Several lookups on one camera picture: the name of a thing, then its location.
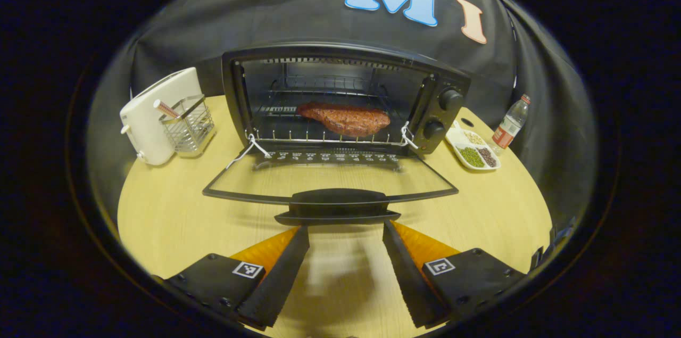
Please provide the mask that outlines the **black backdrop cloth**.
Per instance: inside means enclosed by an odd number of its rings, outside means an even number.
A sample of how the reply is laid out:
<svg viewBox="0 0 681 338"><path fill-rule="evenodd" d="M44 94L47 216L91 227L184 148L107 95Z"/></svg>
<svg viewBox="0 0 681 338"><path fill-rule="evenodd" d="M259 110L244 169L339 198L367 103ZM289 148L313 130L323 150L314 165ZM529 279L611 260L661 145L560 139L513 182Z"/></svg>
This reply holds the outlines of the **black backdrop cloth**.
<svg viewBox="0 0 681 338"><path fill-rule="evenodd" d="M117 50L88 113L85 148L93 192L117 219L133 146L119 111L152 83L196 67L207 95L223 95L220 56L285 40L383 45L466 71L466 107L494 127L530 96L529 117L511 143L546 201L555 229L588 209L596 180L598 127L579 67L522 0L434 0L435 27L345 0L160 0Z"/></svg>

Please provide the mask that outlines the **white divided plate with beans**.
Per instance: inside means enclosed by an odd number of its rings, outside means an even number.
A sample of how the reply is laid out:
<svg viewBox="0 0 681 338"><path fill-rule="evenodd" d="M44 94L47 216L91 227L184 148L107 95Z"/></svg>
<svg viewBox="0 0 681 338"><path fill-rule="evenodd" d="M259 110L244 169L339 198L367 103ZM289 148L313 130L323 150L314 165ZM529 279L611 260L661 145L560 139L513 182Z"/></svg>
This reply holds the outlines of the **white divided plate with beans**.
<svg viewBox="0 0 681 338"><path fill-rule="evenodd" d="M487 143L476 132L463 129L457 120L447 131L445 139L465 168L492 171L501 167L501 161Z"/></svg>

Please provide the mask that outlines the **clear plastic bottle red label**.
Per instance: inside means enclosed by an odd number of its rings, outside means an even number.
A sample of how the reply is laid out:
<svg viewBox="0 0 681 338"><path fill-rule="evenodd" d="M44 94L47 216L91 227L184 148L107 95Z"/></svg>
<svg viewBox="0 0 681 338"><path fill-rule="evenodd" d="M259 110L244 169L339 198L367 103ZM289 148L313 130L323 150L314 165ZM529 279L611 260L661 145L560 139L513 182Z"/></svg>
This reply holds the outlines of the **clear plastic bottle red label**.
<svg viewBox="0 0 681 338"><path fill-rule="evenodd" d="M487 141L487 145L491 147L494 154L501 155L516 138L529 117L530 104L530 96L524 94L509 108L491 139Z"/></svg>

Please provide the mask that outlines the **red white striped stick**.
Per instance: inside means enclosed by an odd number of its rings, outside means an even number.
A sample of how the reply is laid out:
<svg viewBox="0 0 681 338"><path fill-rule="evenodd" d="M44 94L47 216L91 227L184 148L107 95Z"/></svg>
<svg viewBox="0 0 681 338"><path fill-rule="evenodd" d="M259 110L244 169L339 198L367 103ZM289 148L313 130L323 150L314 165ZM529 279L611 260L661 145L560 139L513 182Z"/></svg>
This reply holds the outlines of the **red white striped stick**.
<svg viewBox="0 0 681 338"><path fill-rule="evenodd" d="M168 118L180 117L180 114L178 114L175 110L173 110L167 104L163 103L162 100L155 100L153 102L153 108L158 110L159 112L163 113Z"/></svg>

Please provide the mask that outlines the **black electric oven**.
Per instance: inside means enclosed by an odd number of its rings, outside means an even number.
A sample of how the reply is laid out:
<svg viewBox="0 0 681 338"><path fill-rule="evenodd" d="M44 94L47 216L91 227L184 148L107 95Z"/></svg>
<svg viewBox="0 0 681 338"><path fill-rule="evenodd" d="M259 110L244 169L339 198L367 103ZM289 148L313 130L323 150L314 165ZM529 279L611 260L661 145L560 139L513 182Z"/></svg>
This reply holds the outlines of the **black electric oven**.
<svg viewBox="0 0 681 338"><path fill-rule="evenodd" d="M284 42L222 57L229 114L244 149L206 196L286 205L285 226L370 225L396 220L390 204L455 195L426 162L470 87L467 73L430 57L334 42ZM344 137L296 114L318 101L375 108L391 123Z"/></svg>

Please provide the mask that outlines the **white toaster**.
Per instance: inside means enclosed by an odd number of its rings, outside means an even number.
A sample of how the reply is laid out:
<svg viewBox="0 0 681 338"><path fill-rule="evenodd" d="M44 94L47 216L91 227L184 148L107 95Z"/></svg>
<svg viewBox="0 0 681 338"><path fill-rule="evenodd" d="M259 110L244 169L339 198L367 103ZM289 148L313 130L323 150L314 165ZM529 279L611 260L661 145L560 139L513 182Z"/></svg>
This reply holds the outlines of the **white toaster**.
<svg viewBox="0 0 681 338"><path fill-rule="evenodd" d="M140 160L160 166L175 149L160 123L162 113L153 107L156 100L171 106L188 96L201 95L197 69L189 67L160 79L134 96L120 112L121 133L126 134Z"/></svg>

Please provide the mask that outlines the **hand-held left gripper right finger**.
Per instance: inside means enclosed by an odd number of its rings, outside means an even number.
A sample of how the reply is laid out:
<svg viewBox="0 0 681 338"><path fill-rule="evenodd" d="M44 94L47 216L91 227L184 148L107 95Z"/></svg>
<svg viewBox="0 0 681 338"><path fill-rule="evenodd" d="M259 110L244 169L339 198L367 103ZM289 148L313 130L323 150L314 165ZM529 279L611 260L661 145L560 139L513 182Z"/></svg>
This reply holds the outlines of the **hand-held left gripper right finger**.
<svg viewBox="0 0 681 338"><path fill-rule="evenodd" d="M470 319L525 277L484 249L458 251L392 220L383 243L416 327Z"/></svg>

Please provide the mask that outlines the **red roast meat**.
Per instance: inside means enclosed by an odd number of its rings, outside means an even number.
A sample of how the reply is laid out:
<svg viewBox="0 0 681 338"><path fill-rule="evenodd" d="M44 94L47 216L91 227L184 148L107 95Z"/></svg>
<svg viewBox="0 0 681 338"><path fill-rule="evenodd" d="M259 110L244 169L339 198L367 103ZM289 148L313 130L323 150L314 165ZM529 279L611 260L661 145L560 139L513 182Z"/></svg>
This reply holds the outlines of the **red roast meat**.
<svg viewBox="0 0 681 338"><path fill-rule="evenodd" d="M301 104L296 114L311 118L333 133L344 137L367 137L391 123L389 115L375 108L311 101Z"/></svg>

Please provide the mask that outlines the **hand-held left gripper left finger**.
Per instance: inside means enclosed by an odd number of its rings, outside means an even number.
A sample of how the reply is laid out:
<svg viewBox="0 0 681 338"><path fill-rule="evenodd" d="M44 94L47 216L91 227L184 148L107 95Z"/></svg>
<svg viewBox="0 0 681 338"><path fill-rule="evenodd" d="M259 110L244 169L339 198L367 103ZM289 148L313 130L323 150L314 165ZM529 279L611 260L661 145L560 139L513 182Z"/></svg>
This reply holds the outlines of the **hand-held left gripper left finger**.
<svg viewBox="0 0 681 338"><path fill-rule="evenodd" d="M309 247L308 227L292 227L229 257L209 253L160 284L220 319L265 330L277 321Z"/></svg>

